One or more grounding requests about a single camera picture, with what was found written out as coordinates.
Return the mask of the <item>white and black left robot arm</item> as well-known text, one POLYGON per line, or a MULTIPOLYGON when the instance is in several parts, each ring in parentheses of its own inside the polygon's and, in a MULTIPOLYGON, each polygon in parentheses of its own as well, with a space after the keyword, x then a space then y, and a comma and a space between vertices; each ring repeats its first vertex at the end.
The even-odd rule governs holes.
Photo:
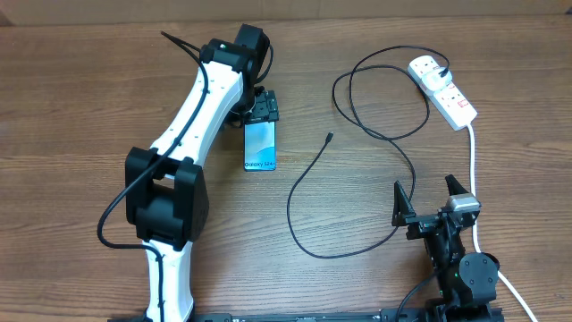
POLYGON ((191 249, 209 210, 203 165, 220 128, 244 123, 264 99, 265 59, 273 56, 269 37, 248 24, 232 42, 213 38, 199 50, 174 36, 169 40, 198 60, 197 78, 168 129, 125 160, 126 219, 149 268, 144 321, 192 319, 191 249))

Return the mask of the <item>Galaxy S24 smartphone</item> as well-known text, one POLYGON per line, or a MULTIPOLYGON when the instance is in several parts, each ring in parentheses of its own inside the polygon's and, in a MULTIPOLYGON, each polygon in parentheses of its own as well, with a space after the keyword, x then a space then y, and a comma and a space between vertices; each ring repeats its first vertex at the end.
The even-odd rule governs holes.
POLYGON ((275 122, 252 123, 244 127, 244 169, 273 171, 277 166, 275 122))

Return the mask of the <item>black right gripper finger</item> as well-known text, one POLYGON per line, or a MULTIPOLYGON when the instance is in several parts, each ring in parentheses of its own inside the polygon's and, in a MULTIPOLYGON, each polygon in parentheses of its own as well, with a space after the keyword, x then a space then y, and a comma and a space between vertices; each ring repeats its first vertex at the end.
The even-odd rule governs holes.
POLYGON ((394 189, 394 206, 391 218, 391 224, 393 226, 405 226, 408 224, 408 220, 416 216, 416 212, 413 209, 406 192, 403 190, 402 185, 399 181, 396 181, 393 185, 394 189))
POLYGON ((447 175, 445 182, 450 196, 467 194, 467 190, 459 183, 453 174, 447 175))

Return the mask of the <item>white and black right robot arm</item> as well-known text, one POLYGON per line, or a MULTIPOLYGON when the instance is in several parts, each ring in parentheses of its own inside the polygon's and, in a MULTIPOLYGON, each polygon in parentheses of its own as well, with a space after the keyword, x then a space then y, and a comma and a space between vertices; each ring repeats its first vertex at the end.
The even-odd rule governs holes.
POLYGON ((409 240, 422 239, 433 273, 416 285, 393 311, 382 314, 389 321, 502 321, 497 298, 500 263, 486 252, 467 253, 460 233, 475 225, 481 203, 450 174, 445 177, 449 197, 445 206, 432 215, 419 216, 400 182, 394 183, 391 224, 405 227, 409 240), (406 309, 409 299, 432 280, 440 296, 424 307, 406 309))

